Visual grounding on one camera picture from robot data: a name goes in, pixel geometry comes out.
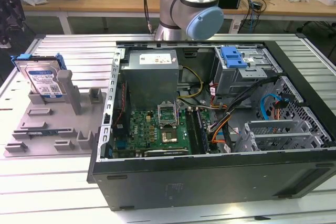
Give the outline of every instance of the label on power supply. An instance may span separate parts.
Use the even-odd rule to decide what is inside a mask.
[[[54,74],[49,70],[29,71],[30,80],[40,95],[46,98],[59,98],[62,96],[58,83],[54,81]]]
[[[172,63],[172,58],[170,54],[141,54],[139,59],[140,65]]]

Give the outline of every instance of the workbench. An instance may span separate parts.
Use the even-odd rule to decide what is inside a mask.
[[[149,41],[151,35],[50,35],[35,39],[26,53],[60,52],[80,92],[107,90],[116,41]],[[336,68],[306,38],[296,35],[216,35],[219,41],[274,40],[329,108],[336,113]],[[5,159],[2,154],[26,110],[29,84],[16,69],[0,88],[0,221],[1,223],[263,223],[317,224],[336,220],[336,177],[301,199],[111,212],[96,184],[86,182],[90,157],[58,156]]]
[[[26,16],[58,17],[64,34],[73,34],[68,17],[102,17],[107,28],[107,17],[144,17],[143,0],[48,0],[46,5],[24,5]],[[267,9],[260,15],[261,20],[286,21],[336,21],[336,8],[310,0],[310,2],[290,3],[287,0],[265,0]],[[149,15],[159,17],[160,0],[148,0]],[[238,9],[223,10],[225,19],[232,19],[229,33],[238,33],[240,22],[248,12],[246,0]]]

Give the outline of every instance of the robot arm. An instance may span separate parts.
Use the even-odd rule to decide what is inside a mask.
[[[218,0],[160,0],[160,25],[155,40],[211,38],[224,21]]]

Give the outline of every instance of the wooden desk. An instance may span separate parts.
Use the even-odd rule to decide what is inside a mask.
[[[57,16],[65,34],[72,34],[68,17],[144,17],[143,0],[48,0],[40,6],[24,5],[27,16]],[[319,1],[290,3],[287,0],[265,0],[267,8],[260,19],[268,20],[313,20],[336,21],[336,7],[326,6]],[[160,0],[148,0],[150,17],[159,17]],[[232,19],[230,33],[248,12],[246,0],[239,9],[223,10],[226,19]]]

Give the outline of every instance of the black cable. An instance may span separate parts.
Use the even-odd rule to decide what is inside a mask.
[[[334,45],[334,47],[331,49],[330,53],[328,54],[328,56],[327,56],[328,59],[330,58],[330,56],[331,56],[332,52],[335,50],[335,48],[336,48],[336,44]]]
[[[27,23],[23,23],[25,26],[26,26],[26,28],[32,33],[32,34],[34,34],[34,35],[36,35],[36,33],[34,32],[34,30],[32,30],[28,25],[27,25]]]
[[[149,19],[149,10],[148,10],[147,0],[143,0],[143,9],[144,9],[144,14],[146,18],[147,28],[148,28],[149,33],[151,34],[152,31],[150,29],[150,19]]]
[[[243,27],[244,27],[244,28],[251,28],[251,29],[253,29],[253,31],[256,29],[257,25],[259,25],[259,23],[260,23],[259,16],[260,16],[260,15],[266,10],[266,8],[267,8],[267,3],[266,3],[264,0],[262,0],[262,1],[263,1],[263,3],[264,3],[264,8],[261,9],[261,10],[258,10],[258,9],[255,9],[255,7],[253,6],[253,2],[252,2],[252,0],[247,0],[247,2],[248,2],[248,11],[247,11],[246,17],[244,18],[244,21],[242,22],[242,24],[241,24],[241,26],[240,26],[238,32],[240,32],[240,30],[241,30]],[[246,27],[246,26],[245,26],[245,22],[246,22],[248,16],[250,15],[250,20],[252,20],[252,18],[253,18],[253,17],[252,17],[252,13],[253,13],[253,12],[250,13],[251,10],[257,14],[257,21],[255,22],[254,25],[249,26],[249,27]]]
[[[192,103],[187,102],[187,101],[184,100],[183,98],[178,98],[178,99],[181,100],[182,102],[184,102],[185,104],[191,106],[191,107],[197,107],[197,106],[198,106],[197,104],[192,104]]]
[[[262,79],[260,81],[255,82],[252,86],[248,87],[246,90],[241,92],[239,95],[236,96],[236,98],[233,99],[233,101],[227,106],[225,113],[232,113],[235,107],[237,107],[244,100],[249,98],[253,94],[253,92],[255,92],[257,88],[259,88],[262,85],[275,82],[279,78],[280,76],[273,76],[273,77],[269,77],[269,78]],[[230,138],[229,127],[227,126],[227,124],[223,126],[223,136],[228,146],[232,148],[232,141]]]

